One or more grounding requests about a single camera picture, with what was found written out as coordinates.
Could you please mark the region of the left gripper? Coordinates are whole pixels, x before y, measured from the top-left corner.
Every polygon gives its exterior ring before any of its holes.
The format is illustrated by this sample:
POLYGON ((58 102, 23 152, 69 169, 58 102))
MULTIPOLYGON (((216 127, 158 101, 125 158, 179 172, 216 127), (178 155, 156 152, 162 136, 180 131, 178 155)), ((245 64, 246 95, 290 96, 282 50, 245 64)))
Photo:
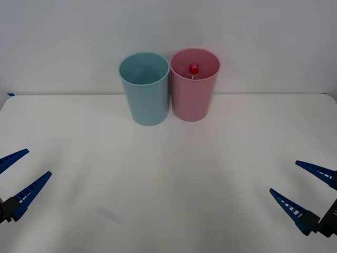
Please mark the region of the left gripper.
MULTIPOLYGON (((3 158, 0 158, 0 173, 3 173, 15 162, 21 159, 23 156, 29 153, 28 149, 23 149, 7 155, 3 158)), ((42 188, 45 186, 47 181, 52 176, 50 171, 46 172, 40 178, 35 180, 28 187, 14 195, 13 197, 8 198, 6 201, 3 201, 0 198, 0 223, 3 221, 10 222, 14 220, 17 222, 23 216, 23 214, 28 210, 28 206, 36 198, 42 188)))

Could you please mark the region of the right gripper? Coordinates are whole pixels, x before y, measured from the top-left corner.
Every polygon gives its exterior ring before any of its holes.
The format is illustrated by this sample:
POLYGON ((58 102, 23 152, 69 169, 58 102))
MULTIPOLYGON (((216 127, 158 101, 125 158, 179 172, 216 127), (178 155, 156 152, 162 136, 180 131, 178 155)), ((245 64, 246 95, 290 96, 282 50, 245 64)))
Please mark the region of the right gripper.
MULTIPOLYGON (((321 181, 326 183, 329 187, 334 190, 336 187, 336 171, 317 166, 304 161, 297 160, 295 164, 307 172, 311 173, 315 177, 319 178, 321 181)), ((274 189, 269 189, 270 194, 276 200, 276 202, 281 206, 281 208, 288 214, 288 216, 293 220, 297 228, 304 235, 308 236, 311 232, 321 233, 325 237, 329 238, 332 235, 336 235, 337 230, 337 200, 332 204, 324 217, 320 220, 320 217, 313 212, 303 208, 297 203, 291 201, 285 196, 281 195, 274 189)))

